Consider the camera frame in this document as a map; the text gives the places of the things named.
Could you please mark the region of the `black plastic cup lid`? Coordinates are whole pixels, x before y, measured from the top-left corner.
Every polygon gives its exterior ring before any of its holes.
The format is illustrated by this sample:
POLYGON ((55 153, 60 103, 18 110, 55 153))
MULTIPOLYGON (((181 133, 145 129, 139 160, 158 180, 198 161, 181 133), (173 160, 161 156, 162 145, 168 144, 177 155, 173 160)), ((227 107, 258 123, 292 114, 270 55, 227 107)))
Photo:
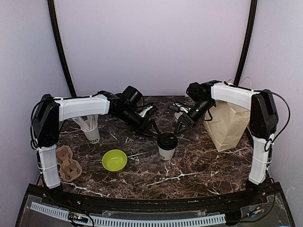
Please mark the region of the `black plastic cup lid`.
POLYGON ((178 145, 178 139, 175 134, 166 132, 162 133, 157 138, 158 147, 163 150, 172 150, 175 149, 178 145))

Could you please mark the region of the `brown paper takeout bag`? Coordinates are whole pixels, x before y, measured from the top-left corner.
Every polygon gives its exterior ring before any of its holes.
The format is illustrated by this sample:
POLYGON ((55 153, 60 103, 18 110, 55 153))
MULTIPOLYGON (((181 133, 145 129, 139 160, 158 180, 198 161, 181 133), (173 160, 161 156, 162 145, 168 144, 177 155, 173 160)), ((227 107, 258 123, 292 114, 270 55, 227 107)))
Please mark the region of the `brown paper takeout bag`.
POLYGON ((210 95, 215 105, 206 111, 204 127, 217 151, 234 148, 239 143, 250 121, 254 94, 231 83, 218 82, 211 86, 210 95))

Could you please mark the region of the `brown cardboard cup carrier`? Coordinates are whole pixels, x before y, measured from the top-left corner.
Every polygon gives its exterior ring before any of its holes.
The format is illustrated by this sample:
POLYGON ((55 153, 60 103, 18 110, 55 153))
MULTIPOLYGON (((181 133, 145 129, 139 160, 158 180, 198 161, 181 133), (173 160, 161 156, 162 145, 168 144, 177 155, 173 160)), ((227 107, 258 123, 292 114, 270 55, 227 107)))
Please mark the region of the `brown cardboard cup carrier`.
POLYGON ((72 182, 82 174, 79 162, 73 159, 73 152, 69 146, 61 146, 56 150, 60 176, 65 182, 72 182))

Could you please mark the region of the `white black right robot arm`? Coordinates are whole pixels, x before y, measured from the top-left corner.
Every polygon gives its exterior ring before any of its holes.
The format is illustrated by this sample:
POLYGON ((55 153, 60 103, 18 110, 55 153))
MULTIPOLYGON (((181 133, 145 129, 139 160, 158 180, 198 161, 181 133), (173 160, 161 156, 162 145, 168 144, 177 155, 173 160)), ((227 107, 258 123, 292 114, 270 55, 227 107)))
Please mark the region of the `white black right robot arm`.
POLYGON ((250 112, 249 129, 253 139, 253 156, 249 181, 255 185, 263 183, 272 161, 272 145, 278 123, 272 92, 268 89, 258 91, 211 80, 201 84, 189 84, 186 94, 195 104, 178 118, 175 135, 192 129, 217 101, 237 105, 250 112))

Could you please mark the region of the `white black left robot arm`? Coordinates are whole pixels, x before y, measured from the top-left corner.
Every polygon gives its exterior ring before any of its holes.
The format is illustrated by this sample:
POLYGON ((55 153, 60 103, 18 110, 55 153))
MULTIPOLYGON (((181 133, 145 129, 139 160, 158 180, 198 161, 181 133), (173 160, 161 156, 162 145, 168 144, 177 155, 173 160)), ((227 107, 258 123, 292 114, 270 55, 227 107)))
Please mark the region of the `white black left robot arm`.
POLYGON ((57 187, 61 184, 57 167, 56 150, 61 135, 79 133, 83 127, 74 122, 75 119, 93 121, 93 128, 86 129, 90 143, 99 142, 100 137, 93 138, 99 131, 96 118, 103 115, 122 120, 131 131, 140 136, 159 136, 156 122, 150 119, 153 105, 138 107, 142 94, 128 86, 124 92, 112 94, 99 91, 94 95, 81 97, 42 96, 34 106, 30 116, 30 145, 37 151, 38 168, 43 177, 45 187, 51 189, 48 198, 56 206, 63 206, 67 196, 57 187))

